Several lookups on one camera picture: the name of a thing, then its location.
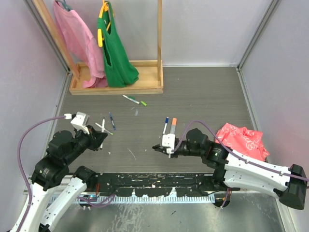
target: wooden post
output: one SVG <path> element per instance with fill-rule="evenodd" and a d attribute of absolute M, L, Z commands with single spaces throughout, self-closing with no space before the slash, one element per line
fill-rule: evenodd
<path fill-rule="evenodd" d="M 161 81 L 162 0 L 158 0 L 158 81 Z"/>
<path fill-rule="evenodd" d="M 55 40 L 56 45 L 58 46 L 64 60 L 68 64 L 70 70 L 72 71 L 73 75 L 79 80 L 79 71 L 71 57 L 65 42 L 63 41 L 61 35 L 58 32 L 58 29 L 44 3 L 44 0 L 33 0 L 33 3 L 37 10 L 39 11 L 45 25 L 47 26 L 49 32 L 51 33 L 52 37 Z"/>

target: wooden clothes rack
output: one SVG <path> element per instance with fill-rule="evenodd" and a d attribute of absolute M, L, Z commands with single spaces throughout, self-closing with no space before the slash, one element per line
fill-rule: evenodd
<path fill-rule="evenodd" d="M 157 60 L 131 60 L 131 64 L 140 73 L 139 80 L 124 88 L 83 88 L 83 82 L 90 80 L 91 77 L 88 66 L 84 62 L 74 63 L 44 0 L 33 0 L 33 3 L 54 38 L 68 67 L 72 71 L 73 77 L 69 88 L 72 95 L 163 93 L 163 66 L 161 60 L 162 0 L 158 0 L 158 58 Z"/>

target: marker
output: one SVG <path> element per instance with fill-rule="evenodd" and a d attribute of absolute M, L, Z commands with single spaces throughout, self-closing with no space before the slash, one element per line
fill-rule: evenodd
<path fill-rule="evenodd" d="M 136 104 L 140 104 L 140 102 L 139 101 L 136 101 L 136 100 L 134 100 L 134 99 L 132 99 L 132 98 L 129 98 L 128 96 L 126 96 L 126 95 L 123 95 L 126 99 L 129 99 L 130 101 L 132 101 L 132 102 L 135 102 Z"/>
<path fill-rule="evenodd" d="M 171 134 L 175 134 L 176 123 L 177 123 L 177 118 L 173 118 L 173 120 L 172 120 L 172 125 L 171 125 L 171 127 L 170 127 L 170 133 L 171 133 Z"/>
<path fill-rule="evenodd" d="M 106 128 L 104 128 L 104 131 L 106 131 L 106 132 L 107 132 L 108 134 L 110 134 L 110 135 L 114 135 L 114 133 L 111 133 L 109 130 L 106 130 Z"/>
<path fill-rule="evenodd" d="M 105 125 L 105 117 L 103 117 L 103 120 L 102 120 L 102 132 L 104 132 L 104 125 Z M 101 143 L 100 145 L 100 149 L 103 149 L 103 143 Z"/>
<path fill-rule="evenodd" d="M 110 118 L 111 118 L 111 122 L 112 122 L 112 127 L 114 128 L 114 130 L 116 130 L 116 126 L 115 126 L 114 120 L 112 119 L 111 112 L 110 112 Z"/>
<path fill-rule="evenodd" d="M 168 126 L 168 122 L 169 122 L 169 117 L 166 117 L 166 119 L 165 119 L 165 125 L 164 125 L 164 129 L 163 129 L 163 133 L 162 133 L 162 134 L 165 134 L 166 127 Z"/>

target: green bag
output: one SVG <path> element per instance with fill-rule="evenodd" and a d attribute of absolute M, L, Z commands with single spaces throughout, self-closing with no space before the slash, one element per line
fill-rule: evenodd
<path fill-rule="evenodd" d="M 139 72 L 129 62 L 125 48 L 117 34 L 113 18 L 112 5 L 107 2 L 109 11 L 103 13 L 102 18 L 98 18 L 98 29 L 102 30 L 104 66 L 109 87 L 125 87 L 135 83 L 139 78 Z"/>

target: yellow hanger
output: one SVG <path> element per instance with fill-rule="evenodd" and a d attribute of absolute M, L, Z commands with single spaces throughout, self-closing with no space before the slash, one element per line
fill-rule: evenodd
<path fill-rule="evenodd" d="M 103 5 L 101 7 L 100 14 L 98 15 L 99 18 L 102 18 L 103 13 L 108 11 L 107 2 L 105 2 L 104 0 L 102 0 L 102 1 L 103 1 Z M 110 26 L 111 26 L 111 22 L 107 25 L 107 28 L 106 28 L 107 31 L 110 28 Z M 98 46 L 99 47 L 103 47 L 103 40 L 104 40 L 104 38 L 102 36 L 102 30 L 98 29 Z"/>

